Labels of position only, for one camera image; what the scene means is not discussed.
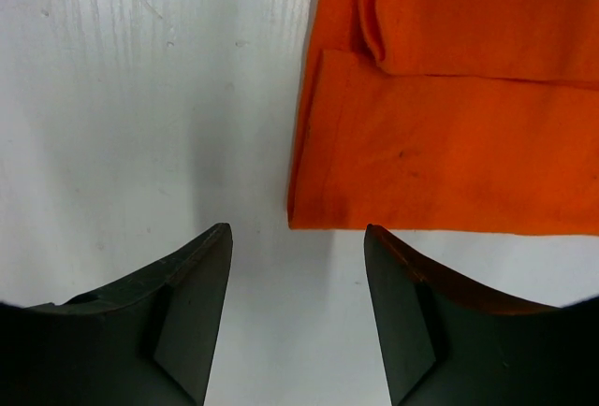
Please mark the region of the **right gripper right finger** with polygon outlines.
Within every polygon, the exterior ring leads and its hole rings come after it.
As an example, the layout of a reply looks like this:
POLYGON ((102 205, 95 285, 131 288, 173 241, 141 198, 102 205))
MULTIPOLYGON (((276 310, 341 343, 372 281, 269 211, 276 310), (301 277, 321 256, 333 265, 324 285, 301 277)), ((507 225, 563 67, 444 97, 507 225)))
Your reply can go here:
POLYGON ((594 405, 598 301, 490 288, 369 225, 365 266, 395 405, 594 405))

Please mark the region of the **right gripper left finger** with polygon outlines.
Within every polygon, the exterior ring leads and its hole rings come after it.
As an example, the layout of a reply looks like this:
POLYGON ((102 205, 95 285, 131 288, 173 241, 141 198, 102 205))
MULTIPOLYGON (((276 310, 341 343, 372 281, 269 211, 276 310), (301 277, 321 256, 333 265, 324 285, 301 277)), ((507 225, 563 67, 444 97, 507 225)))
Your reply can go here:
POLYGON ((200 405, 233 249, 228 224, 57 305, 1 307, 5 405, 200 405))

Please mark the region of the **orange t shirt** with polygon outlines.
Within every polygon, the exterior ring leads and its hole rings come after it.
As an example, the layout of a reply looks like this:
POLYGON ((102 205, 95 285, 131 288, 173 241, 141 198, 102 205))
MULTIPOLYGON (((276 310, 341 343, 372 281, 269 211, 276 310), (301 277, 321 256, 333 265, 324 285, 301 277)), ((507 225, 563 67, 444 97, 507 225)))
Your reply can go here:
POLYGON ((598 231, 598 0, 318 0, 293 229, 598 231))

